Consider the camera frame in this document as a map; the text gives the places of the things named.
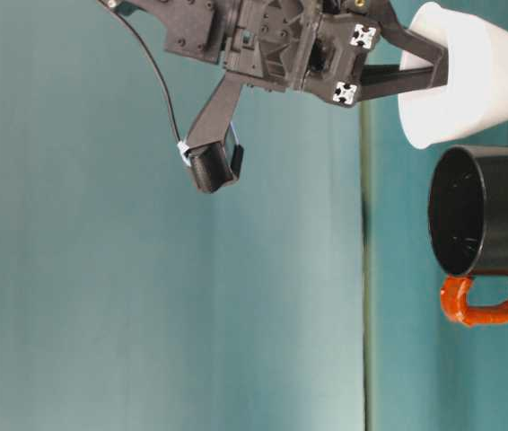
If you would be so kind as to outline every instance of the black plastic bracket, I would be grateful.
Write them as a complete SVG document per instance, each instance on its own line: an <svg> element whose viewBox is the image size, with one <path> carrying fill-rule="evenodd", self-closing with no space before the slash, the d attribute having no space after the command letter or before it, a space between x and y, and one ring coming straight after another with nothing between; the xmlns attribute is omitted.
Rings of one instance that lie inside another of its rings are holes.
<svg viewBox="0 0 508 431"><path fill-rule="evenodd" d="M239 77L227 72L188 132L183 157L197 189L205 193L214 193L240 178L244 149L231 121L241 89Z"/></svg>
<svg viewBox="0 0 508 431"><path fill-rule="evenodd" d="M381 36L391 45L426 60L432 66L399 70L398 65L362 65L361 91L356 101L424 90L448 83L448 49L405 29L399 23L389 0L370 0L365 16L379 23Z"/></svg>

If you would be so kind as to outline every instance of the mug rim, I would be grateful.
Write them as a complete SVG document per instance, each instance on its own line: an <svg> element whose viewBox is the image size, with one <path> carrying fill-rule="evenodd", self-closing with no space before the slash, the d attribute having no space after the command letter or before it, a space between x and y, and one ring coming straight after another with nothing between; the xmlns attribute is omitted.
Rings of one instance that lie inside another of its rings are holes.
<svg viewBox="0 0 508 431"><path fill-rule="evenodd" d="M474 270L477 266L477 263L483 254L484 242L486 239L486 230L487 230L487 217L485 214L486 202L487 202L486 183L485 183L484 174L481 170L481 167L479 166L479 163L477 162L476 157L471 152L471 148L477 147L477 146L479 146L479 145L454 145L454 146L450 147L447 151L445 151L445 153L442 154L442 156L440 157L440 159L438 160L438 162L435 166L434 173L432 174L431 185L430 185L427 214L428 214L428 230L430 233L430 241L432 244L432 250L434 252L434 256L435 256L436 260L438 261L438 263L439 263L440 267L443 269L443 271L445 271L447 274L450 274L455 277L466 277L466 276L471 276L474 274ZM435 244L435 239L434 239L434 235L432 232L432 215L430 214L430 210L432 208L432 202L433 202L432 199L434 196L434 182L436 180L438 173L440 173L440 174L442 173L441 171L438 172L438 168L440 167L440 164L447 156L450 156L452 153L457 153L457 152L464 153L472 162L472 164L477 172L477 177L479 178L479 188L481 190L481 195L482 195L482 199L483 199L483 216L482 216L481 232L480 232L480 236L479 236L479 246L477 247L476 254L475 254L474 258L472 259L472 261L469 263L469 265L463 271L452 271L450 268L446 268L446 265L444 265L444 263L438 256L437 246Z"/></svg>

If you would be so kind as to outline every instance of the black cable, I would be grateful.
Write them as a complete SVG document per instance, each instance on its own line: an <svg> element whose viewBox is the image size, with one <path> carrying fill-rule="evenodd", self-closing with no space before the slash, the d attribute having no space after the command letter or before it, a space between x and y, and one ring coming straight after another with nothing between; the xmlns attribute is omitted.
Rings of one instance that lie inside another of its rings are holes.
<svg viewBox="0 0 508 431"><path fill-rule="evenodd" d="M138 33L138 31L135 30L135 28L128 22L124 17L120 16L118 13L116 13L113 9L108 7L106 3L104 3L102 0L96 0L104 9L106 9L107 12L109 12L120 24L125 27L130 34L133 35L133 37L136 39L136 41L140 44L141 48L143 49L143 52L145 53L146 59L150 62L150 64L153 67L154 74L156 75L156 78L158 79L158 82L160 83L162 87L162 97L164 97L164 101L166 102L166 108L168 110L168 118L171 123L171 129L172 134L174 135L174 138L176 139L176 144L181 141L180 139L180 132L179 127L176 122L176 117L174 116L174 108L172 106L172 98L171 98L171 92L168 89L168 85L166 84L166 80L164 79L164 76L162 75L161 69L156 64L156 60L154 60L153 54L148 48L148 46L145 43L145 40L142 38L142 36Z"/></svg>

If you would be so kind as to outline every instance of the robotic arm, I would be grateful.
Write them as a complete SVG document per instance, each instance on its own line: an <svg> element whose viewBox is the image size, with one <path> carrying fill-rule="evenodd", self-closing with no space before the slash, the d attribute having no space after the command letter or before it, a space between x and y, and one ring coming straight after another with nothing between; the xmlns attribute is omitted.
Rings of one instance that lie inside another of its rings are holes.
<svg viewBox="0 0 508 431"><path fill-rule="evenodd" d="M232 115L243 85L310 92L351 108L393 94L446 85L448 50L406 30L390 0L102 0L115 13L142 10L167 29L164 49L222 63L225 74L179 143L197 188L214 193L240 177L242 147ZM381 38L428 67L368 66Z"/></svg>

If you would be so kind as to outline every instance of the white cup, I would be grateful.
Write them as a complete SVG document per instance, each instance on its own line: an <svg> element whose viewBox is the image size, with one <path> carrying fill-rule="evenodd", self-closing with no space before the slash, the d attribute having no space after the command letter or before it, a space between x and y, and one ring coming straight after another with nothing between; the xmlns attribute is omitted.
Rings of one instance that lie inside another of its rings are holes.
<svg viewBox="0 0 508 431"><path fill-rule="evenodd" d="M410 30L450 53L444 87L399 96L407 139L419 149L473 135L508 120L508 31L475 15L424 4ZM430 66L403 53L402 70Z"/></svg>

